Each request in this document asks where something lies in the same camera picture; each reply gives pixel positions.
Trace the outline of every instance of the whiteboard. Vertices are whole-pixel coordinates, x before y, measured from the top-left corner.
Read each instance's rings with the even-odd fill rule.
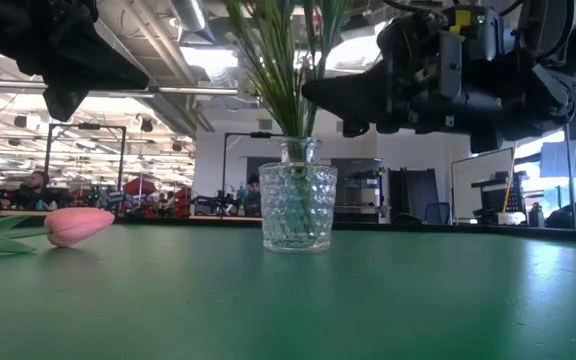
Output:
[[[510,170],[512,151],[508,148],[452,163],[453,215],[458,222],[474,219],[473,211],[481,209],[481,189],[473,189],[471,184],[489,180],[497,171]]]

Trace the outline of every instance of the pink tulip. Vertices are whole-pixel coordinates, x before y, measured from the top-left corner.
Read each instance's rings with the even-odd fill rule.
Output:
[[[110,226],[115,215],[95,208],[66,208],[46,216],[48,241],[57,247],[70,247]]]

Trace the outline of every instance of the glass vase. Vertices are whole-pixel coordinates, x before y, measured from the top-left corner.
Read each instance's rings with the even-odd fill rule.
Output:
[[[337,169],[316,164],[313,138],[282,138],[281,163],[259,169],[264,246],[317,252],[330,247]]]

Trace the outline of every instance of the green table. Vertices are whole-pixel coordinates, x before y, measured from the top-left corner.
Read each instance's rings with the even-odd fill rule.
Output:
[[[0,256],[0,359],[576,359],[576,244],[115,225]]]

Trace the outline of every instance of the chair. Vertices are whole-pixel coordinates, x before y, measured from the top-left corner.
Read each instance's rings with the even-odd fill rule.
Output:
[[[426,205],[424,223],[428,225],[447,225],[450,221],[450,204],[446,202]]]

